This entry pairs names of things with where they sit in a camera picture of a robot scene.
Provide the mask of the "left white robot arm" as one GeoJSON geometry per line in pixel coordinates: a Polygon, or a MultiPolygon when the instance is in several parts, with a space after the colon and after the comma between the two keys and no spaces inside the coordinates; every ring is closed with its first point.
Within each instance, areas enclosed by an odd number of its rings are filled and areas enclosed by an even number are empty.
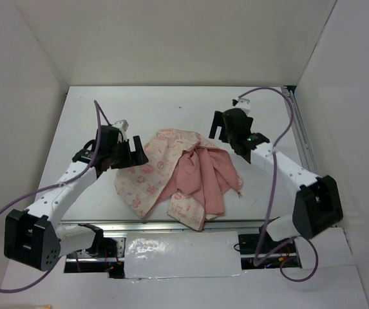
{"type": "Polygon", "coordinates": [[[12,210],[5,221],[5,257],[49,271],[62,256],[83,250],[91,257],[104,252],[104,232],[90,223],[72,227],[59,225],[77,198],[108,169],[126,169],[148,162],[139,136],[130,149],[128,123],[119,120],[97,130],[96,138],[75,154],[59,178],[23,211],[12,210]]]}

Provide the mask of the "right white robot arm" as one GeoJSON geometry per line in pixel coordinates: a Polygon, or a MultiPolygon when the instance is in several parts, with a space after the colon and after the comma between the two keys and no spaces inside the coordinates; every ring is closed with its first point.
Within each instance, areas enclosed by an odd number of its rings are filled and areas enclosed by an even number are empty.
{"type": "Polygon", "coordinates": [[[292,213],[273,219],[259,244],[265,252],[274,252],[281,240],[302,236],[312,239],[343,219],[343,209],[336,181],[329,175],[320,177],[296,164],[276,150],[261,133],[251,132],[253,118],[240,108],[215,111],[209,138],[216,136],[250,164],[281,181],[294,199],[292,213]]]}

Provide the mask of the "pink and cream jacket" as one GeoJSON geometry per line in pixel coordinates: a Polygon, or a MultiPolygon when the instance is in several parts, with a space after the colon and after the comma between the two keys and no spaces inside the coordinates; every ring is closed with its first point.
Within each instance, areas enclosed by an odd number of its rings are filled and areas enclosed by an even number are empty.
{"type": "Polygon", "coordinates": [[[117,194],[139,218],[169,201],[168,216],[201,231],[206,220],[225,214],[223,195],[243,186],[229,153],[197,132],[161,129],[144,152],[148,163],[115,177],[117,194]]]}

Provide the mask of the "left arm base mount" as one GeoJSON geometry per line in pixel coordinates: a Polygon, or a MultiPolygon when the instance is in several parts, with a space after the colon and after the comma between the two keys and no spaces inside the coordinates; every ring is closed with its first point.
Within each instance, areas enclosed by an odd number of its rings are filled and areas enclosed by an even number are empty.
{"type": "Polygon", "coordinates": [[[104,238],[96,253],[86,249],[68,254],[65,274],[106,274],[109,278],[124,279],[124,255],[126,239],[104,238]]]}

